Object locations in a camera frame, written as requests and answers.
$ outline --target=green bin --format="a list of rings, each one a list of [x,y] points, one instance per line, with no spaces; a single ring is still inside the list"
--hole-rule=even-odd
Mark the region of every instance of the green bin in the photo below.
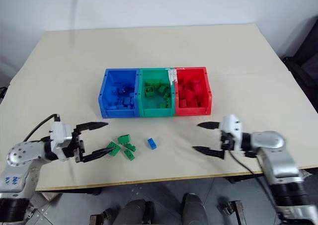
[[[175,114],[173,69],[140,69],[138,105],[140,117],[172,117]]]

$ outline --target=green lego brick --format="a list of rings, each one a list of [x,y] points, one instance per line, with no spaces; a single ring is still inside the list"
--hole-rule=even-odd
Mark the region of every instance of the green lego brick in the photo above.
[[[164,99],[168,99],[168,98],[170,98],[170,97],[171,97],[171,93],[170,93],[169,91],[165,92],[163,98],[164,98]]]
[[[146,97],[151,97],[155,95],[155,90],[153,86],[146,86],[145,87],[145,95]]]
[[[170,87],[170,83],[162,83],[161,85],[165,86],[165,87]]]
[[[125,147],[132,150],[132,151],[136,151],[136,147],[133,146],[132,144],[128,143],[128,144],[125,144]]]
[[[124,145],[124,144],[127,144],[127,143],[129,143],[129,142],[130,142],[130,135],[129,135],[129,134],[120,136],[120,137],[118,138],[118,143],[119,143],[119,144]]]
[[[166,108],[171,108],[171,98],[167,98]]]
[[[129,149],[125,150],[124,153],[125,153],[125,155],[127,156],[127,158],[129,160],[133,160],[135,158],[134,155],[132,154],[132,152]]]
[[[112,156],[115,156],[118,153],[118,151],[120,151],[120,146],[114,142],[110,142],[107,148],[112,148],[112,147],[115,147],[115,149],[113,149],[109,154]]]
[[[146,86],[153,86],[155,89],[159,88],[160,87],[160,79],[147,79],[145,81],[145,84]]]
[[[158,89],[158,93],[159,94],[164,94],[164,91],[165,91],[165,86],[161,85],[160,88]]]

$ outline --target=red bin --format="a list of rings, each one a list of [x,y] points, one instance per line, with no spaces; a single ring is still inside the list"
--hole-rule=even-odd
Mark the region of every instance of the red bin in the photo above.
[[[176,68],[175,115],[210,115],[212,93],[205,67]]]

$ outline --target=robotic arm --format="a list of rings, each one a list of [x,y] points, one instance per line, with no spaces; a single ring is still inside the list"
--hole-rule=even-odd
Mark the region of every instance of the robotic arm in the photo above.
[[[205,122],[199,126],[221,130],[222,150],[194,147],[197,151],[224,159],[225,150],[242,150],[246,157],[257,158],[283,223],[318,225],[317,208],[309,203],[303,179],[286,150],[285,139],[279,133],[243,133],[241,122],[234,115],[223,117],[221,123]]]
[[[27,140],[45,122],[54,118],[50,135],[39,141]],[[10,149],[6,157],[6,168],[0,175],[0,222],[23,221],[39,180],[42,165],[54,160],[65,161],[75,157],[76,162],[88,162],[111,152],[113,148],[103,148],[84,156],[81,131],[94,130],[106,126],[104,122],[90,122],[77,125],[73,132],[70,126],[53,114],[41,122],[24,140]]]

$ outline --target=black cable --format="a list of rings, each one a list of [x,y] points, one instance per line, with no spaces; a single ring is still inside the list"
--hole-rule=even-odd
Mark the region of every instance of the black cable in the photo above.
[[[276,205],[274,204],[274,202],[272,201],[268,191],[266,190],[265,186],[263,185],[263,183],[260,181],[260,179],[256,176],[256,174],[254,174],[254,172],[248,168],[245,164],[243,164],[242,162],[240,162],[233,154],[232,152],[229,150],[229,153],[231,155],[231,157],[233,158],[233,160],[235,160],[240,166],[244,167],[246,170],[248,170],[254,177],[254,179],[256,179],[256,181],[259,183],[260,187],[264,190],[266,197],[268,198],[268,200],[270,201],[271,205],[273,206],[273,209],[277,212],[276,209]]]
[[[40,122],[27,136],[26,138],[23,140],[24,142],[26,142],[32,135],[33,133],[38,130],[44,123],[46,123],[47,121],[49,121],[51,118],[58,118],[59,116],[57,114],[52,114],[51,116],[47,117],[46,119],[44,119],[42,122]]]

